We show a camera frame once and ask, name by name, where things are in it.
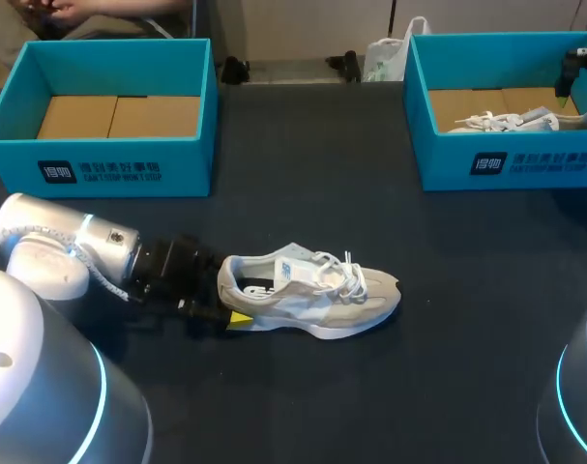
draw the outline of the shoelace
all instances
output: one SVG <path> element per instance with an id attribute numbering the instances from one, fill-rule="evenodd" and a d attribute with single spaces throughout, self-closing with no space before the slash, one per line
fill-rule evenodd
<path id="1" fill-rule="evenodd" d="M 367 282 L 364 274 L 362 274 L 362 268 L 359 264 L 351 263 L 351 253 L 349 251 L 344 252 L 344 263 L 338 260 L 333 254 L 324 251 L 316 252 L 311 259 L 312 261 L 327 259 L 323 266 L 318 269 L 314 277 L 314 283 L 322 287 L 322 290 L 316 290 L 314 292 L 315 294 L 334 293 L 345 300 L 349 298 L 363 298 L 367 295 Z M 335 269 L 344 275 L 344 280 L 340 285 L 335 287 L 322 281 L 321 276 L 329 269 Z"/>
<path id="2" fill-rule="evenodd" d="M 465 123 L 472 129 L 484 132 L 502 132 L 515 131 L 518 126 L 523 124 L 523 120 L 518 114 L 498 114 L 487 111 L 483 116 L 470 116 L 467 119 L 455 121 Z"/>

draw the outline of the blue box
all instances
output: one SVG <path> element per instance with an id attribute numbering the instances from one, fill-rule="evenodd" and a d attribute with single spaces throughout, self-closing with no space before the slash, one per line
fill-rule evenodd
<path id="1" fill-rule="evenodd" d="M 200 97 L 196 136 L 38 140 L 55 95 Z M 209 40 L 31 42 L 0 95 L 0 177 L 42 198 L 207 196 L 217 118 Z M 130 171 L 93 172 L 107 163 Z"/>
<path id="2" fill-rule="evenodd" d="M 581 32 L 414 37 L 404 104 L 424 190 L 587 187 L 587 130 L 440 133 L 428 96 L 429 90 L 553 87 L 565 53 L 584 46 Z M 587 111 L 585 70 L 572 99 L 581 114 Z"/>

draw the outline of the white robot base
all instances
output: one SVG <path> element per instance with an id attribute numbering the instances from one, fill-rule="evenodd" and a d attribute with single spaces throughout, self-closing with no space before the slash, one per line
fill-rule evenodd
<path id="1" fill-rule="evenodd" d="M 547 464 L 587 464 L 587 317 L 546 386 L 536 428 Z"/>
<path id="2" fill-rule="evenodd" d="M 0 272 L 0 464 L 146 464 L 152 443 L 138 388 Z"/>

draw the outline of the shoe insole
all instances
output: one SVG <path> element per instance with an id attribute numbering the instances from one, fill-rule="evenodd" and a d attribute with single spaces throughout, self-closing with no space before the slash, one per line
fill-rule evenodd
<path id="1" fill-rule="evenodd" d="M 246 295 L 266 297 L 274 293 L 274 281 L 269 278 L 239 278 L 237 286 Z"/>

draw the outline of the beige sneaker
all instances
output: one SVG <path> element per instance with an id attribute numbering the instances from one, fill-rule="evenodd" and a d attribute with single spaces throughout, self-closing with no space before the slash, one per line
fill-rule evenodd
<path id="1" fill-rule="evenodd" d="M 344 338 L 384 321 L 400 301 L 397 280 L 291 244 L 265 256 L 229 256 L 218 274 L 221 301 L 252 317 L 243 330 L 298 328 Z"/>

